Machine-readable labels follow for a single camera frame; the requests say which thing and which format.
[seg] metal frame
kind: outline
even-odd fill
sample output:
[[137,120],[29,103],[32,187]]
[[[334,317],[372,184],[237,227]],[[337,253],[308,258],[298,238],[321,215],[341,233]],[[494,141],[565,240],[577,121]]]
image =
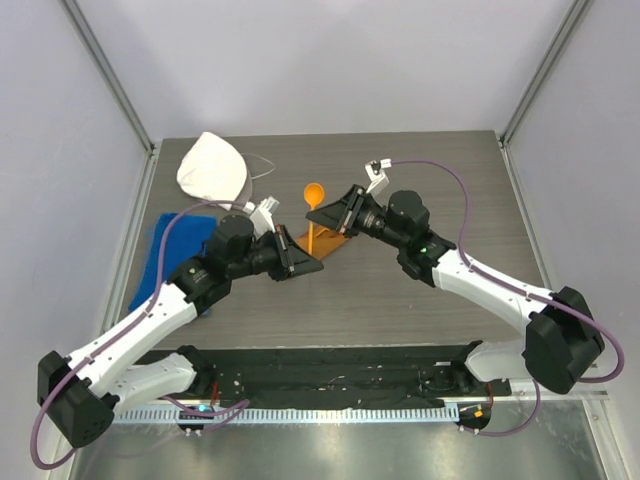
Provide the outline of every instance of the metal frame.
[[[140,117],[126,94],[124,87],[120,83],[111,63],[89,25],[89,22],[84,16],[82,9],[78,5],[77,0],[58,1],[68,15],[71,24],[79,34],[81,41],[85,44],[96,68],[113,94],[114,100],[121,108],[125,118],[148,154],[144,171],[140,179],[138,195],[134,205],[132,206],[128,228],[121,246],[120,260],[114,273],[113,288],[111,289],[111,294],[107,301],[102,325],[102,330],[104,331],[108,330],[119,320],[119,312],[124,297],[125,285],[128,280],[133,254],[135,252],[135,245],[142,226],[142,218],[147,205],[153,175],[155,173],[160,145],[154,145],[152,139],[149,137]],[[558,32],[545,53],[542,62],[529,82],[517,108],[511,116],[505,131],[498,137],[498,143],[514,188],[516,200],[527,229],[527,234],[530,238],[534,255],[543,277],[544,285],[547,288],[551,288],[551,285],[556,282],[554,281],[553,272],[550,272],[544,263],[545,255],[535,235],[535,228],[527,208],[527,202],[521,188],[521,182],[518,177],[517,170],[514,168],[512,162],[512,153],[509,148],[509,143],[518,131],[540,89],[547,80],[553,67],[559,61],[562,52],[592,3],[592,0],[575,0],[573,2],[563,19]],[[512,386],[514,392],[517,392],[517,400],[528,400],[534,398],[534,392],[530,381],[523,380],[520,382],[512,382]],[[584,385],[573,391],[570,398],[566,396],[553,395],[545,391],[542,393],[542,399],[544,401],[562,401],[565,399],[575,400],[576,398],[583,400],[585,412],[589,418],[593,437],[607,476],[609,478],[630,478],[626,464],[621,456],[620,449],[618,448],[618,441],[615,432],[611,428],[607,415],[607,408],[609,408],[610,404],[606,391],[601,388],[599,389],[597,387],[594,388],[592,386]],[[497,400],[513,401],[514,398]],[[58,444],[57,454],[63,454],[67,447],[68,444],[65,441],[60,441]],[[72,464],[73,462],[68,462],[66,468],[60,468],[52,471],[49,478],[51,480],[69,478]]]
[[144,211],[147,208],[149,192],[151,192],[153,175],[156,171],[156,165],[158,164],[158,155],[160,154],[161,146],[162,143],[158,144],[152,154],[147,158],[140,178],[138,195],[133,204],[127,231],[120,249],[119,261],[114,274],[113,287],[107,300],[101,332],[106,332],[120,320],[120,308],[124,300],[125,286],[129,279],[133,256],[135,254],[136,244],[138,243],[138,237],[140,236],[142,219],[144,217]]
[[576,28],[578,28],[592,3],[593,0],[574,0],[571,7],[569,7],[569,11],[560,24],[558,32],[551,41],[542,62],[529,82],[529,85],[520,99],[520,103],[516,107],[516,110],[513,112],[513,115],[507,124],[507,128],[500,136],[500,142],[502,144],[508,145],[515,135],[522,119],[540,91],[540,88],[549,76],[553,67],[558,63],[558,59],[562,55],[564,48],[573,36]]
[[63,10],[66,12],[69,17],[69,21],[78,32],[82,43],[84,43],[85,47],[89,51],[89,55],[93,60],[96,68],[104,78],[107,87],[113,94],[113,97],[116,103],[120,106],[120,109],[124,113],[127,121],[131,125],[131,128],[135,132],[138,140],[144,147],[145,151],[148,155],[151,155],[153,152],[153,141],[149,137],[144,125],[140,121],[140,117],[136,113],[135,108],[131,104],[127,93],[124,90],[124,87],[118,80],[118,77],[109,62],[100,42],[96,38],[89,22],[86,17],[82,13],[82,9],[78,5],[76,0],[58,0]]

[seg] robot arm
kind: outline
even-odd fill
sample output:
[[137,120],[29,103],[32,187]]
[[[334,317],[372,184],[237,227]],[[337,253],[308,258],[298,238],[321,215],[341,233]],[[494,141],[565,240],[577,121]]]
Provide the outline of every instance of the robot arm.
[[[346,237],[362,232],[396,248],[398,263],[411,278],[471,300],[520,333],[513,342],[470,344],[457,362],[460,382],[532,377],[553,392],[567,393],[604,350],[604,342],[592,327],[529,296],[553,299],[591,317],[582,295],[568,287],[554,293],[527,285],[468,256],[465,263],[456,245],[430,228],[429,210],[416,192],[395,192],[385,206],[375,200],[388,184],[384,169],[390,166],[390,160],[371,162],[368,189],[353,185],[307,218]],[[517,286],[525,295],[500,284]]]
[[[171,393],[202,395],[207,391],[215,372],[194,347],[181,347],[151,365],[132,365],[164,337],[227,296],[233,280],[267,273],[281,281],[322,270],[322,263],[300,249],[286,227],[273,224],[271,214],[276,207],[277,201],[270,198],[257,207],[250,205],[249,218],[225,217],[205,252],[183,262],[161,285],[157,297],[68,356],[53,351],[39,362],[38,401],[42,405],[63,377],[80,362],[91,360],[48,410],[73,447],[93,442],[116,414],[132,407]],[[134,322],[138,322],[135,328],[94,354]]]

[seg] white bracket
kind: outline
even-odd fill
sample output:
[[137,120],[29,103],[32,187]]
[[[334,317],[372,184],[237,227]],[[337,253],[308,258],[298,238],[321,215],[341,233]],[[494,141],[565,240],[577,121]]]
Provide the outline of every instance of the white bracket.
[[364,167],[369,176],[369,180],[371,180],[371,184],[369,188],[367,188],[367,193],[370,193],[374,198],[389,185],[389,177],[384,173],[386,168],[391,168],[390,158],[374,160],[373,162],[367,163]]
[[245,211],[250,214],[249,220],[253,222],[256,238],[260,238],[267,232],[276,231],[272,217],[278,205],[280,205],[280,202],[273,197],[265,198],[257,207],[252,203],[247,204]]

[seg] white face mask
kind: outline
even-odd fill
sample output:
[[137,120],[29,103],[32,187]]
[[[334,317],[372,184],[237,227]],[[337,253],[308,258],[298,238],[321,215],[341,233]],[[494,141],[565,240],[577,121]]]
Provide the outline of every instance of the white face mask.
[[184,156],[177,174],[180,188],[202,200],[246,203],[253,193],[251,174],[242,155],[228,142],[204,132]]

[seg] cable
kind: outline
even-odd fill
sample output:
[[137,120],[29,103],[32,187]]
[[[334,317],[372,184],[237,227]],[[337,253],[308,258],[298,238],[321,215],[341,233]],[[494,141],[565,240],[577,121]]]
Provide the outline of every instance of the cable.
[[267,175],[269,175],[270,173],[275,172],[275,170],[276,170],[276,164],[275,163],[273,163],[268,158],[264,158],[263,156],[258,155],[257,153],[241,153],[240,155],[242,155],[243,157],[248,156],[248,157],[259,158],[260,160],[262,160],[264,162],[267,162],[269,165],[271,165],[271,170],[269,170],[268,172],[265,172],[265,173],[261,173],[260,175],[256,175],[255,177],[251,177],[251,180],[257,180],[258,178],[266,177]]
[[505,430],[504,432],[485,432],[483,430],[476,431],[473,428],[469,428],[469,427],[462,427],[462,429],[465,432],[473,433],[474,435],[480,435],[481,437],[493,437],[493,438],[507,437],[509,435],[513,435],[515,433],[521,432],[522,430],[524,430],[525,428],[527,428],[529,425],[533,423],[533,421],[538,416],[538,413],[540,412],[540,407],[542,406],[540,385],[538,385],[538,382],[536,382],[535,380],[533,380],[533,388],[536,389],[536,403],[533,407],[533,412],[531,412],[531,415],[529,415],[529,418],[527,418],[527,420],[522,425],[512,428],[511,430]]
[[491,383],[487,383],[487,392],[489,393],[489,405],[488,409],[491,410],[493,408],[493,404],[495,402],[495,398],[493,396],[493,388],[491,387]]
[[153,295],[151,296],[149,303],[147,304],[147,307],[140,313],[140,315],[138,315],[138,317],[136,317],[136,319],[133,322],[131,322],[129,325],[123,328],[120,332],[118,332],[117,335],[114,335],[112,338],[107,340],[104,344],[100,345],[93,352],[91,352],[91,354],[88,355],[86,358],[83,358],[73,369],[71,369],[69,373],[67,373],[62,378],[62,380],[53,388],[53,390],[51,390],[49,395],[47,395],[47,398],[45,398],[44,402],[42,403],[42,406],[40,407],[40,411],[36,415],[36,419],[33,422],[33,427],[31,429],[31,438],[29,441],[29,451],[31,454],[31,460],[33,461],[33,464],[36,467],[38,467],[41,470],[53,470],[65,464],[75,454],[76,449],[74,448],[74,449],[71,449],[69,452],[67,452],[67,454],[65,454],[60,460],[57,460],[53,463],[44,462],[40,458],[40,454],[38,453],[38,434],[40,433],[40,428],[42,427],[42,421],[44,420],[45,415],[49,411],[49,408],[51,407],[51,404],[53,403],[53,401],[60,394],[60,392],[67,386],[67,384],[71,381],[72,378],[74,378],[95,357],[100,355],[106,349],[111,347],[114,343],[119,341],[122,337],[127,335],[131,330],[136,328],[145,318],[147,318],[147,315],[151,313],[151,310],[155,306],[156,302],[158,301],[158,297],[160,295],[160,288],[163,283],[162,270],[164,268],[164,254],[167,247],[167,238],[169,237],[169,232],[171,231],[173,226],[176,224],[178,220],[180,220],[187,213],[191,212],[192,210],[195,210],[196,208],[203,207],[203,206],[220,206],[220,205],[232,205],[240,208],[244,207],[244,204],[242,203],[227,201],[227,200],[213,200],[213,201],[199,202],[194,205],[191,205],[188,208],[185,208],[182,212],[178,213],[175,217],[171,219],[171,221],[169,222],[169,224],[167,225],[167,227],[165,228],[162,234],[162,239],[160,240],[160,251],[158,252],[158,272],[156,275],[156,286],[155,286]]
[[624,369],[624,364],[625,364],[625,355],[624,355],[624,351],[622,350],[622,345],[620,345],[620,342],[613,336],[613,334],[609,331],[609,329],[607,329],[606,327],[600,325],[599,323],[595,322],[593,319],[587,317],[585,314],[578,312],[577,310],[568,307],[566,305],[563,305],[559,302],[556,302],[555,300],[551,300],[549,298],[545,298],[543,296],[540,295],[536,295],[533,293],[527,293],[526,290],[523,290],[522,288],[516,287],[515,285],[511,285],[510,283],[497,278],[493,275],[491,275],[490,273],[482,270],[481,268],[479,268],[478,266],[474,265],[471,263],[471,261],[469,260],[469,258],[467,257],[467,253],[464,249],[464,238],[466,235],[466,231],[467,231],[467,225],[469,223],[469,217],[471,215],[471,199],[470,199],[470,195],[469,195],[469,189],[467,188],[466,184],[464,183],[464,180],[462,180],[462,177],[455,172],[455,170],[447,167],[446,165],[443,165],[441,163],[438,162],[434,162],[431,160],[399,160],[399,161],[393,161],[392,164],[393,165],[402,165],[402,164],[409,164],[409,163],[425,163],[428,165],[433,165],[435,167],[441,168],[442,170],[446,171],[447,173],[449,173],[453,178],[455,178],[455,180],[458,182],[458,185],[460,185],[460,187],[462,188],[462,194],[464,195],[464,217],[463,217],[463,221],[462,221],[462,227],[460,229],[460,235],[458,236],[458,254],[460,255],[460,259],[464,262],[464,264],[469,268],[470,271],[473,271],[475,273],[477,273],[478,275],[480,275],[481,277],[489,280],[492,283],[495,283],[496,285],[509,290],[510,292],[515,293],[516,295],[520,295],[522,297],[527,297],[532,299],[532,300],[536,300],[538,302],[544,303],[546,305],[549,305],[551,307],[557,308],[558,310],[562,310],[565,313],[568,313],[569,315],[577,318],[578,320],[580,320],[581,322],[587,324],[588,326],[594,328],[595,330],[597,330],[598,332],[600,332],[602,334],[602,336],[604,336],[607,340],[609,340],[609,342],[611,343],[611,345],[613,346],[614,350],[616,351],[616,355],[617,355],[617,363],[615,368],[611,371],[611,373],[604,375],[602,377],[590,377],[590,378],[581,378],[580,380],[578,380],[579,382],[582,383],[603,383],[603,382],[608,382],[609,380],[613,380],[614,378],[618,377],[620,375],[620,373],[622,373],[622,370]]
[[[248,400],[241,400],[238,403],[236,403],[235,405],[233,405],[232,407],[229,408],[225,408],[224,410],[220,410],[218,412],[214,412],[214,413],[205,413],[205,412],[198,412],[195,410],[190,409],[189,407],[186,407],[185,405],[183,405],[180,402],[175,401],[173,398],[171,397],[162,397],[163,400],[167,400],[170,403],[173,403],[176,407],[180,408],[183,411],[186,411],[187,413],[189,413],[189,415],[196,415],[198,417],[203,417],[203,418],[213,418],[213,417],[219,417],[220,415],[226,415],[227,413],[229,413],[232,410],[237,410],[234,413],[232,413],[231,415],[229,415],[229,417],[225,418],[224,420],[221,420],[218,423],[214,423],[208,427],[204,427],[202,430],[200,430],[200,433],[209,433],[209,432],[213,432],[215,430],[219,430],[220,428],[224,427],[225,425],[227,425],[229,422],[231,422],[232,420],[234,420],[235,418],[237,418],[239,415],[242,414],[242,412],[244,412],[244,410],[249,406],[249,401]],[[115,454],[111,454],[111,456],[115,457],[115,458],[124,458],[124,459],[132,459],[132,458],[138,458],[141,457],[143,455],[146,455],[148,453],[151,453],[153,450],[157,449],[158,447],[161,447],[162,445],[169,443],[171,440],[177,438],[177,437],[182,437],[184,434],[183,432],[179,432],[176,433],[174,435],[169,435],[168,437],[163,438],[162,440],[156,442],[155,444],[151,445],[149,448],[146,448],[144,450],[142,450],[141,452],[136,452],[136,453],[115,453]]]

